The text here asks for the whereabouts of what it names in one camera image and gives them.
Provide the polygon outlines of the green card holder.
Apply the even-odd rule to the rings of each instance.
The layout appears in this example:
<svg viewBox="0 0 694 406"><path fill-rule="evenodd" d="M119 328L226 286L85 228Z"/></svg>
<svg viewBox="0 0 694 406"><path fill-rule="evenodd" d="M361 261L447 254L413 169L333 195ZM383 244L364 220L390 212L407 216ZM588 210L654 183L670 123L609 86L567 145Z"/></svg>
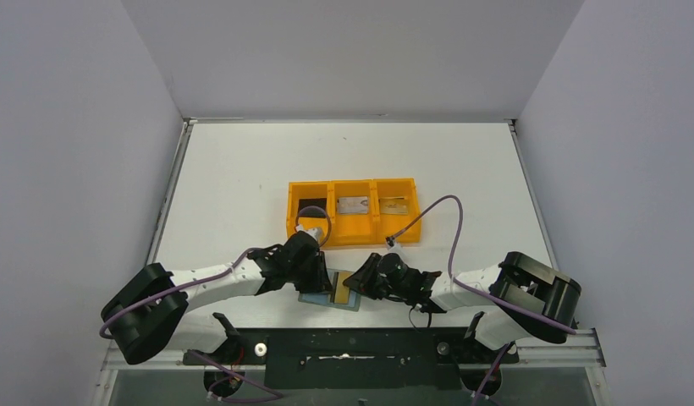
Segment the green card holder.
<svg viewBox="0 0 694 406"><path fill-rule="evenodd" d="M327 273L332 286L331 291L320 294L300 294L298 301L308 305L357 312L360 308L361 296L344 286L344 281L352 272L328 268Z"/></svg>

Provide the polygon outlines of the gold card with stripe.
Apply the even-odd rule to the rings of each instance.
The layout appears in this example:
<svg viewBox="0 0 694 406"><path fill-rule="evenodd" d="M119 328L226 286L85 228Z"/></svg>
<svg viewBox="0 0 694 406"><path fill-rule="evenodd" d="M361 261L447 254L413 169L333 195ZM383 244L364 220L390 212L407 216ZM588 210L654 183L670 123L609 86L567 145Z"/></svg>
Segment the gold card with stripe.
<svg viewBox="0 0 694 406"><path fill-rule="evenodd" d="M404 196L380 198L378 204L382 215L407 216L409 214L409 201Z"/></svg>

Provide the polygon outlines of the silver VIP card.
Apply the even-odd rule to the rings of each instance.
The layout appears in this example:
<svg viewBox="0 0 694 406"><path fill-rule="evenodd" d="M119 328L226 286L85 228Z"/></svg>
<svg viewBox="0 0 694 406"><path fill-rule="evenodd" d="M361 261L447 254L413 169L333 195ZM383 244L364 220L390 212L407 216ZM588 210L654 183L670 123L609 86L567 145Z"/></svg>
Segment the silver VIP card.
<svg viewBox="0 0 694 406"><path fill-rule="evenodd" d="M337 199L339 215L363 215L369 213L370 201L367 196L343 196Z"/></svg>

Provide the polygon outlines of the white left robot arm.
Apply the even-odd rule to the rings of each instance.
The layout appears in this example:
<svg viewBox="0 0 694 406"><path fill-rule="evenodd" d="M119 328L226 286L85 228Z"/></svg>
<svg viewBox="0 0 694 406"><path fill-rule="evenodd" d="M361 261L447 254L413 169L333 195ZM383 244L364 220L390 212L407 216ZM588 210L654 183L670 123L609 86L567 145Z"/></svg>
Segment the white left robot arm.
<svg viewBox="0 0 694 406"><path fill-rule="evenodd" d="M195 311L226 299L278 291L287 284L301 294L330 291L324 239L320 228L300 229L284 244L248 248L226 264L187 271L149 264L104 306L99 335L112 339L130 365L164 349L215 354L229 340L229 321L221 314Z"/></svg>

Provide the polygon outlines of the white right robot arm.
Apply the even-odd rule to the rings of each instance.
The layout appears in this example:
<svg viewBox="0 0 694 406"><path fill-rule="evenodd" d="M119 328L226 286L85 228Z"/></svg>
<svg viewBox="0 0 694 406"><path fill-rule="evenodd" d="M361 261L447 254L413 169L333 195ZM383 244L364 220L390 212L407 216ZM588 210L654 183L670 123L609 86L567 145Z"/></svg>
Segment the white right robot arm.
<svg viewBox="0 0 694 406"><path fill-rule="evenodd" d="M396 253L372 254L343 285L428 314L480 308L471 337L490 350L524 337L564 343L576 331L572 325L582 292L576 280L518 251L468 272L423 272Z"/></svg>

